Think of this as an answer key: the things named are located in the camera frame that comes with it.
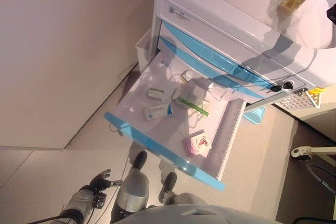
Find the beige floor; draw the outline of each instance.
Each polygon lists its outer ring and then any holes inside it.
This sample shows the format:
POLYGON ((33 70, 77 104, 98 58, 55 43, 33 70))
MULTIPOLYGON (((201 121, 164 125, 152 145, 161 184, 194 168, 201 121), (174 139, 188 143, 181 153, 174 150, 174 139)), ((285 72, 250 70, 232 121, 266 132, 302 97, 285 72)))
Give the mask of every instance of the beige floor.
MULTIPOLYGON (((26 223, 57 215, 71 195, 100 171, 112 169, 120 179, 131 140, 110 129, 104 119, 118 103, 118 87, 63 151, 0 151, 0 223, 26 223)), ((289 157, 292 133, 298 123, 273 106, 260 125, 242 120, 217 191, 177 171, 176 193, 189 192, 207 203, 227 206, 275 219, 289 157)), ((159 205, 160 159, 153 154, 143 172, 150 181, 149 205, 159 205)), ((108 189, 107 202, 114 189, 108 189)), ((98 223, 109 223, 112 203, 98 223)), ((103 213, 97 210, 94 223, 103 213)))

